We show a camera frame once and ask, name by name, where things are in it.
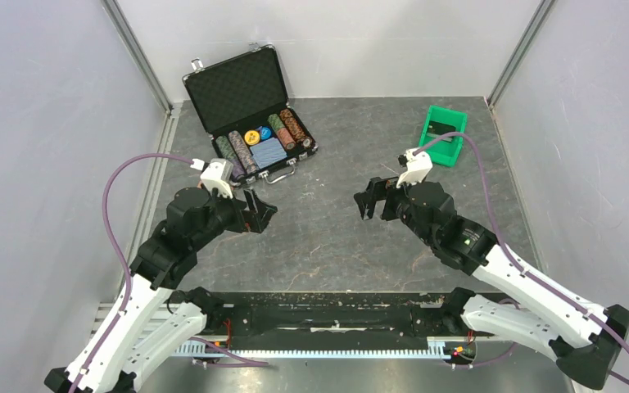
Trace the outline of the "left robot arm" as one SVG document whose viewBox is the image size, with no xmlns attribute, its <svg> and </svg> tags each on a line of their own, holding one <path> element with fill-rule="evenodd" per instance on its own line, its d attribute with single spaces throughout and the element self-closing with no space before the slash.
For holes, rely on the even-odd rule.
<svg viewBox="0 0 629 393">
<path fill-rule="evenodd" d="M 223 302 L 202 287 L 188 293 L 175 317 L 145 339 L 151 316 L 197 265 L 197 252 L 226 231 L 262 233 L 277 213 L 254 191 L 245 200 L 204 187 L 186 187 L 167 205 L 166 217 L 139 247 L 130 280 L 85 349 L 65 368 L 45 377 L 53 392 L 136 392 L 192 334 L 218 332 Z"/>
</svg>

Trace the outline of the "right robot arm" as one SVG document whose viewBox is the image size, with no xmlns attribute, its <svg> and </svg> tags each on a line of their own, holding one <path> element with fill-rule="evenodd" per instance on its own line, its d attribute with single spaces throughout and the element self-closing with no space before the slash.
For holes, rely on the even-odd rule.
<svg viewBox="0 0 629 393">
<path fill-rule="evenodd" d="M 552 359 L 578 384 L 604 388 L 629 331 L 628 309 L 587 300 L 533 268 L 502 247 L 489 229 L 459 215 L 439 183 L 397 187 L 395 178 L 372 178 L 354 200 L 362 219 L 371 219 L 382 201 L 383 220 L 400 220 L 444 265 L 492 285 L 520 305 L 504 307 L 456 288 L 440 312 L 447 332 L 469 328 L 502 336 Z"/>
</svg>

